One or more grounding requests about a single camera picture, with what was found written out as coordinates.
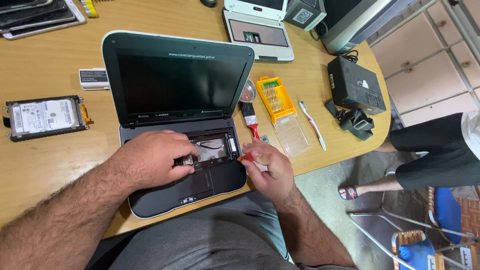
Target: hand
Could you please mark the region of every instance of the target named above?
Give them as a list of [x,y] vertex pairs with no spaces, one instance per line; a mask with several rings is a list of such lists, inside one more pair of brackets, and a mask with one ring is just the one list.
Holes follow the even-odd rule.
[[197,148],[185,134],[171,130],[145,132],[120,147],[106,166],[129,192],[168,184],[194,173],[189,165],[175,166],[174,159],[194,155]]
[[268,171],[261,172],[251,161],[242,160],[253,184],[272,202],[281,203],[296,189],[293,180],[292,164],[278,149],[267,142],[252,138],[252,143],[243,144],[244,153],[250,153],[257,163],[267,166]]

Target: toothbrush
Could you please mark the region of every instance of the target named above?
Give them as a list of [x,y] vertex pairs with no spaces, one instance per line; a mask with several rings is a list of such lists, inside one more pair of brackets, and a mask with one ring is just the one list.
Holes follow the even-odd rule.
[[317,134],[318,140],[320,141],[320,145],[324,150],[327,150],[327,147],[325,146],[324,139],[322,138],[322,135],[320,135],[320,131],[318,130],[317,125],[313,121],[312,117],[307,113],[307,106],[303,103],[303,101],[299,102],[300,108],[302,112],[307,116],[308,121],[310,122],[310,125],[312,125],[313,129],[315,130],[315,133]]

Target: black laptop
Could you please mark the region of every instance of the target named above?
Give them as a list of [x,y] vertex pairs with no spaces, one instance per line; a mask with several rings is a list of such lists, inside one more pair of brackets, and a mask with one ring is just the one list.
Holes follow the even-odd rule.
[[169,129],[185,133],[200,153],[176,160],[194,174],[132,193],[135,216],[152,218],[246,184],[232,113],[253,65],[251,47],[117,30],[104,36],[102,54],[121,145]]

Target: concrete floor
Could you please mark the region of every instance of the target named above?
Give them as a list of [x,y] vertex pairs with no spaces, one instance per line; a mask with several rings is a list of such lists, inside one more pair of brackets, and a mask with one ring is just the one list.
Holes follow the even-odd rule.
[[[381,192],[367,193],[345,201],[337,188],[345,184],[365,184],[381,178],[385,172],[412,161],[410,153],[370,152],[295,177],[295,182],[322,221],[339,237],[360,270],[393,269],[392,259],[368,239],[349,220],[347,211],[379,212]],[[387,192],[385,208],[395,214],[425,222],[427,190]],[[391,250],[391,237],[397,231],[379,217],[354,217],[370,234]],[[422,229],[400,219],[391,218],[404,230]],[[435,247],[446,242],[436,231],[428,231]]]

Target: touchpad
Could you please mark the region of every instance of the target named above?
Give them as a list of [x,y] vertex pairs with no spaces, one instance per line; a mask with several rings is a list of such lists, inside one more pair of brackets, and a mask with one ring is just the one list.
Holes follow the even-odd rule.
[[212,175],[209,170],[195,172],[176,181],[180,205],[212,196]]

